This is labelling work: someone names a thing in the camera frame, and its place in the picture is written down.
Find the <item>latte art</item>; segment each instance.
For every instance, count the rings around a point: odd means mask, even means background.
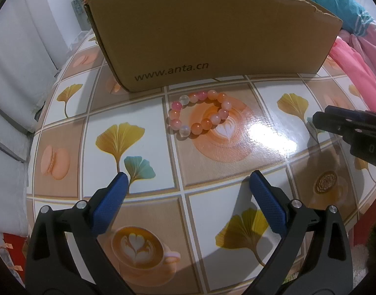
[[[131,233],[128,237],[124,236],[121,239],[121,250],[134,266],[154,260],[154,245],[139,234]]]

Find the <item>tile pattern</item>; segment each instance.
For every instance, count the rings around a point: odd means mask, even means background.
[[[41,206],[69,208],[107,186],[118,170],[144,163],[146,179],[131,181],[115,220],[98,237],[138,294],[239,295],[246,289],[279,242],[248,189],[246,176],[254,169],[291,199],[337,205],[347,228],[376,197],[376,167],[351,156],[340,138],[310,128],[312,115],[329,104],[366,109],[331,58],[317,74],[215,77],[128,93],[93,37],[90,32],[63,67],[42,113],[29,163],[29,226]],[[227,92],[234,108],[216,128],[181,139],[168,128],[167,112],[181,94],[200,89]],[[181,120],[194,123],[215,110],[207,101],[188,105]],[[330,188],[319,184],[325,177]],[[256,219],[255,227],[246,219]],[[226,234],[228,227],[260,237]]]

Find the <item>macaron print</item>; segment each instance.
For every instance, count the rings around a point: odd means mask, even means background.
[[[94,62],[98,57],[98,53],[91,53],[89,55],[82,55],[81,57],[78,57],[74,63],[73,63],[73,67],[76,68],[78,67],[79,65],[87,65],[87,64],[91,64],[92,62]]]
[[[70,154],[66,148],[54,149],[48,145],[42,155],[40,172],[43,175],[51,175],[55,180],[63,179],[70,166]]]

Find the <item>yellow ginkgo leaf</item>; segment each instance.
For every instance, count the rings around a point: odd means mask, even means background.
[[[63,90],[57,97],[57,101],[65,102],[64,113],[67,118],[69,117],[66,113],[67,102],[73,96],[73,94],[75,94],[78,90],[81,89],[82,86],[82,84],[72,84],[71,86],[68,86],[65,90]]]
[[[88,41],[95,41],[95,43],[98,44],[98,40],[96,39],[96,36],[93,36]]]
[[[368,169],[368,163],[358,157],[355,157],[355,168],[358,170]]]
[[[135,144],[144,134],[144,128],[129,123],[112,125],[96,138],[95,145],[106,153],[112,154],[116,159],[117,172],[120,171],[122,154]]]
[[[241,216],[232,216],[215,237],[216,245],[225,249],[250,249],[260,265],[264,266],[256,246],[268,227],[262,211],[249,208]]]
[[[361,171],[362,169],[366,169],[368,171],[368,174],[370,175],[371,179],[373,180],[373,182],[376,182],[370,172],[370,169],[368,168],[368,162],[358,158],[358,157],[355,157],[355,168],[359,171]]]
[[[351,84],[350,86],[348,86],[348,91],[352,94],[352,95],[354,95],[354,96],[357,96],[357,97],[362,97],[361,95],[360,95],[360,92],[358,91],[358,89],[356,88],[356,86],[355,85],[353,85],[353,84]]]
[[[309,102],[295,93],[285,93],[278,101],[278,108],[291,115],[297,116],[300,120],[304,121],[304,114],[309,107]]]

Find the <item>blue pillow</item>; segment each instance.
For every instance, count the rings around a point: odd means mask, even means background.
[[[357,36],[366,35],[368,25],[374,21],[371,15],[355,0],[313,0],[342,21],[342,28]]]

